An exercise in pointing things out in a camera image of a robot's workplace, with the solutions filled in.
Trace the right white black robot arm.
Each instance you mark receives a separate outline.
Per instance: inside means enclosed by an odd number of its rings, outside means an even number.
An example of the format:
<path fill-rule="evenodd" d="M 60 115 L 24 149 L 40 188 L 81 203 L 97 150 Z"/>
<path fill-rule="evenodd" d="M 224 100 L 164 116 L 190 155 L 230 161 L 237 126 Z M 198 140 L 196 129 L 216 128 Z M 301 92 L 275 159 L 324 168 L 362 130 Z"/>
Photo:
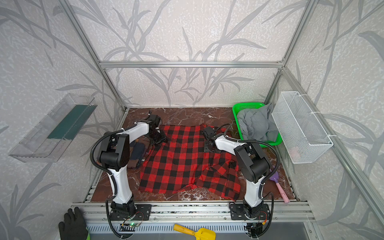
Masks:
<path fill-rule="evenodd" d="M 260 213 L 269 213 L 264 203 L 263 188 L 267 180 L 275 174 L 280 166 L 280 155 L 268 143 L 257 140 L 239 140 L 229 137 L 226 132 L 217 133 L 212 127 L 202 130 L 205 138 L 204 151 L 220 153 L 225 151 L 234 155 L 243 176 L 246 179 L 247 189 L 243 200 L 243 214 L 247 219 L 254 220 Z"/>

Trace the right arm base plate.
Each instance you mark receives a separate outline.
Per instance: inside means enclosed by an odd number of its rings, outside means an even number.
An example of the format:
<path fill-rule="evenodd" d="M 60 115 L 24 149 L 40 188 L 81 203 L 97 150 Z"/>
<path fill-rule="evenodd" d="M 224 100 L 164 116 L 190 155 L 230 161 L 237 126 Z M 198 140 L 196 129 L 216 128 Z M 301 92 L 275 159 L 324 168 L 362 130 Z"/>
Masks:
<path fill-rule="evenodd" d="M 271 217 L 269 205 L 261 202 L 256 207 L 251 207 L 246 203 L 229 203 L 231 220 L 258 220 L 265 221 Z"/>

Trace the red black plaid shirt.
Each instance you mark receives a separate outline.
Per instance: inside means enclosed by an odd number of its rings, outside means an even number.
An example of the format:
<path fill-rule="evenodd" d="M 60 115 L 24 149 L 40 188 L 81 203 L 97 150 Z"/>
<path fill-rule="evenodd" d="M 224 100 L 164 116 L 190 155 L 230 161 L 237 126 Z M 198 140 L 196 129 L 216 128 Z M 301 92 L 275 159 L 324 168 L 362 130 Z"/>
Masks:
<path fill-rule="evenodd" d="M 238 200 L 241 183 L 236 157 L 204 151 L 205 125 L 163 125 L 168 141 L 150 150 L 141 167 L 140 192 L 176 194 L 205 188 L 228 200 Z"/>

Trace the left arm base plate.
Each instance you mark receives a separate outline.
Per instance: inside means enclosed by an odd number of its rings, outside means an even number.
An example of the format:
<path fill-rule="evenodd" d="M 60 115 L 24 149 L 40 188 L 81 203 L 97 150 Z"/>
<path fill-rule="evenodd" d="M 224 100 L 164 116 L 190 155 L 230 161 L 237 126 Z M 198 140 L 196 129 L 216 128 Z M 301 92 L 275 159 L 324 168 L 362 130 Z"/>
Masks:
<path fill-rule="evenodd" d="M 111 208 L 110 219 L 112 221 L 148 221 L 150 218 L 152 205 L 138 204 L 135 205 L 135 210 Z"/>

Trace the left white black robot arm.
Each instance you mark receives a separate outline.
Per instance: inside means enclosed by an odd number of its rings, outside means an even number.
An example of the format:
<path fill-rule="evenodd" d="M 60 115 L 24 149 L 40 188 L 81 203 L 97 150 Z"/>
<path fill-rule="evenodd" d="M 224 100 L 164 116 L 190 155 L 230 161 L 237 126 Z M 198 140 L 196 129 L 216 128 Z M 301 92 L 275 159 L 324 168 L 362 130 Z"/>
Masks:
<path fill-rule="evenodd" d="M 90 160 L 98 169 L 107 173 L 113 195 L 106 199 L 108 220 L 148 221 L 152 205 L 135 204 L 129 186 L 127 165 L 130 160 L 130 144 L 144 136 L 154 145 L 167 141 L 159 128 L 161 118 L 151 113 L 147 118 L 136 122 L 132 127 L 105 133 L 92 146 Z"/>

